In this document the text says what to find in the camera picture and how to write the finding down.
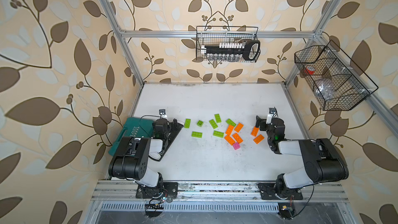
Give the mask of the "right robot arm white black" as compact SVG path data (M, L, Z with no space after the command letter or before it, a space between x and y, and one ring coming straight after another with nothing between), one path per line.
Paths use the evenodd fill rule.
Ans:
M285 123L275 116L256 117L256 128L265 131L272 152L302 158L303 166L293 172L277 176L274 186L263 186L280 199L286 199L305 186L345 180L349 176L347 163L329 139L288 140Z

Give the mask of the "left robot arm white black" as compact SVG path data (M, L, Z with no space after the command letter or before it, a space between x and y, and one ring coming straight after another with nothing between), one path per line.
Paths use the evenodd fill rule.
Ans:
M160 162L171 148L183 124L160 117L157 120L130 117L110 150L110 177L133 180L151 194L166 191L163 176L149 168L149 160Z

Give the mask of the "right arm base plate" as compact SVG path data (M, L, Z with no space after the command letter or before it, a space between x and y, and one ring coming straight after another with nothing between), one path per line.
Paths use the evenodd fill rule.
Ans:
M262 200L303 200L300 189L290 189L277 183L258 183Z

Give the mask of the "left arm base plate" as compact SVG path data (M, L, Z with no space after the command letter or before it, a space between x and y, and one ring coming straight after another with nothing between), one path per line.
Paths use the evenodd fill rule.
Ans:
M155 187L138 185L136 192L137 199L176 199L178 194L177 182L162 182Z

